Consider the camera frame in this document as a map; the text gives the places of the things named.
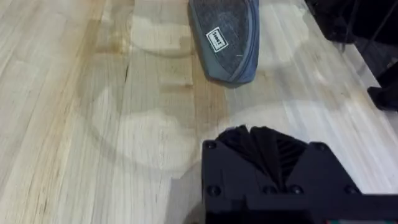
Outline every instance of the wooden surface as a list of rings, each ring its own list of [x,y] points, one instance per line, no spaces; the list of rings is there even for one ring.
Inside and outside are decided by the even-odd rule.
[[[363,191],[398,192],[358,51],[302,1],[260,2],[256,79],[231,88],[204,77],[187,0],[0,1],[0,223],[196,219],[200,144],[240,124],[325,141]]]

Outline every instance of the black object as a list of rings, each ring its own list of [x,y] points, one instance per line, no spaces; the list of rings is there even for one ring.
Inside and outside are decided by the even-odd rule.
[[[356,19],[359,1],[354,0],[353,12],[350,15],[349,22],[347,22],[343,13],[352,2],[351,0],[305,0],[325,38],[344,44],[354,42],[352,27]]]
[[[398,111],[398,63],[387,69],[377,80],[380,88],[368,88],[374,105],[380,110]]]
[[[398,196],[362,194],[324,143],[240,126],[203,146],[207,224],[398,220]]]
[[[350,44],[354,37],[398,44],[397,0],[305,0],[323,35]]]

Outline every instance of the black bolt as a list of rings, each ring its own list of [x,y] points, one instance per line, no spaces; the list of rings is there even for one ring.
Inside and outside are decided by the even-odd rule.
[[[347,185],[347,186],[344,188],[344,191],[345,191],[347,194],[359,194],[359,190],[358,190],[356,187],[353,187],[353,186],[351,186],[351,185]]]
[[[206,142],[205,146],[208,149],[215,149],[217,147],[217,143],[215,143],[214,141],[208,141]]]
[[[317,142],[315,143],[315,148],[319,151],[325,152],[329,147],[325,143]]]
[[[304,194],[303,189],[298,185],[292,185],[289,187],[289,192],[293,194]]]
[[[208,186],[207,187],[207,193],[211,197],[217,197],[217,196],[219,196],[221,194],[221,189],[217,185]]]
[[[262,192],[264,192],[265,194],[276,194],[278,191],[273,186],[265,186],[262,188]]]

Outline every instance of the butcher block countertop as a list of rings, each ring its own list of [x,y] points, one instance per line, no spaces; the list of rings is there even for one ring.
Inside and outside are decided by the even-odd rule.
[[[0,1],[0,223],[195,220],[201,142],[268,126],[398,192],[398,138],[353,45],[301,0],[260,0],[256,79],[204,76],[187,0]]]

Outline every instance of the white label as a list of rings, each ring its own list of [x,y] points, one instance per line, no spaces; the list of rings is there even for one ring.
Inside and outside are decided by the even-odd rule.
[[[208,34],[206,34],[207,39],[210,41],[211,46],[215,53],[222,51],[224,48],[228,46],[227,41],[225,40],[223,34],[219,27],[213,29]]]

